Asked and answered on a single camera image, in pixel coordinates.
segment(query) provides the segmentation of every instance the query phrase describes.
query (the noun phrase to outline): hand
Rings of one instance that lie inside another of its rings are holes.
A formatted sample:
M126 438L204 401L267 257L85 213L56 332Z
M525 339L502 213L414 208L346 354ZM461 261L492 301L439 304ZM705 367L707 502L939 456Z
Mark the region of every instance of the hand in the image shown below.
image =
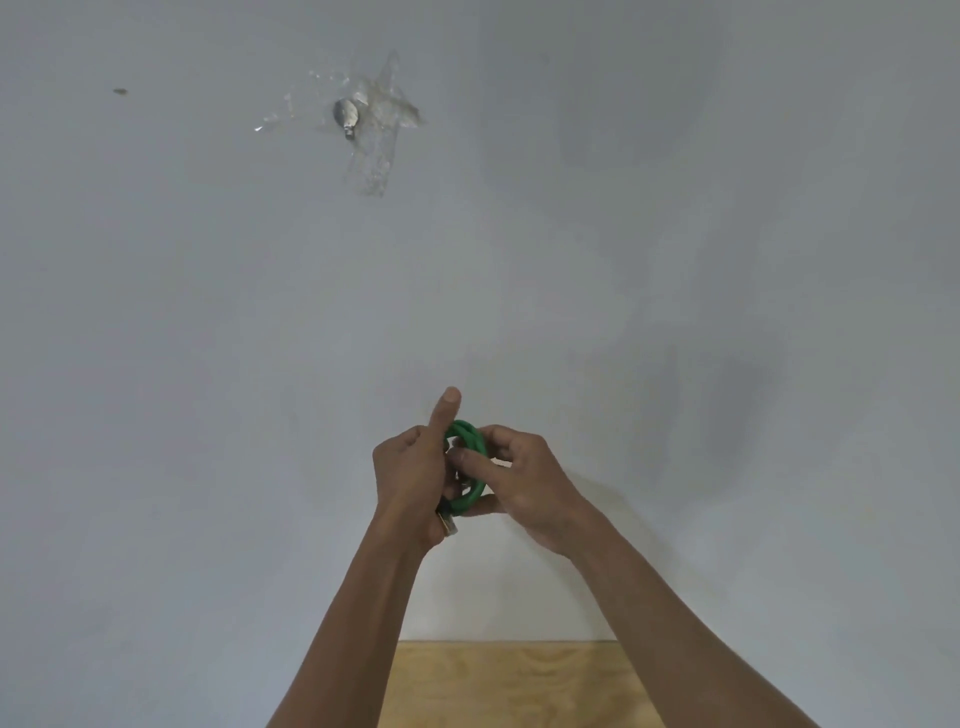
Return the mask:
M453 470L444 459L446 431L460 409L460 392L448 387L430 424L411 427L373 449L376 474L374 521L423 552L444 539L436 514L440 497L455 497Z
M539 435L501 425L481 427L487 452L510 468L479 452L453 449L448 459L460 473L486 482L493 495L482 496L464 516L506 513L541 546L566 553L572 525L592 506L566 476L546 441Z

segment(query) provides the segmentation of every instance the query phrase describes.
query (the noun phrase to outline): transparent tape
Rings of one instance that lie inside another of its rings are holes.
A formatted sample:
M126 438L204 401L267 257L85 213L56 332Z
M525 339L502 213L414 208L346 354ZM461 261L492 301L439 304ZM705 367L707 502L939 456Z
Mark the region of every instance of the transparent tape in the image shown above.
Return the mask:
M312 92L295 106L291 89L284 96L283 112L264 117L256 131L305 122L318 131L339 134L352 147L347 185L359 194L381 197L394 166L400 129L423 126L420 110L396 85L398 68L399 56L392 51L375 79L353 72L312 72Z

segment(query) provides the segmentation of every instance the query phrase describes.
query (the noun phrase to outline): wooden surface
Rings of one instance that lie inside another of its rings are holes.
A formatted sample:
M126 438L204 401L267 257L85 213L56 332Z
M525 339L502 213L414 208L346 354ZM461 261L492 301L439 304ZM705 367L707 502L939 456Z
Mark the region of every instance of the wooden surface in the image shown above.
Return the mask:
M402 642L380 728L662 728L620 645Z

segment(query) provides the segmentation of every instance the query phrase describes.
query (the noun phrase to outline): clear tape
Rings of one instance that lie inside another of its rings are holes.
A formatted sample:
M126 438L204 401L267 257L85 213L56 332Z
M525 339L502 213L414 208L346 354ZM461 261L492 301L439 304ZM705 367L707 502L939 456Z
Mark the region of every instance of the clear tape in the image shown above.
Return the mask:
M294 108L294 90L283 97L283 113L265 116L256 127L258 132L270 132L280 126L302 119L316 119L314 129L341 134L352 146L346 183L362 195L382 197L387 179L394 165L396 137L403 128L423 126L420 110L407 101L396 85L399 56L392 51L383 69L375 79L349 73L321 75L311 72L315 93L310 94L318 109L316 113ZM349 99L356 106L356 126L346 130L334 118L334 106Z

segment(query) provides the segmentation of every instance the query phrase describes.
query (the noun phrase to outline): wrist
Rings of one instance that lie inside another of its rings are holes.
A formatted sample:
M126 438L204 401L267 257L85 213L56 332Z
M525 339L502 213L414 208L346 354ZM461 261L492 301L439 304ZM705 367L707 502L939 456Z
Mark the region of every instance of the wrist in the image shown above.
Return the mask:
M415 537L403 518L379 506L373 512L367 537L405 560L421 560L429 550L429 546Z
M563 553L575 566L598 548L607 530L613 528L607 517L584 498L567 521L562 537Z

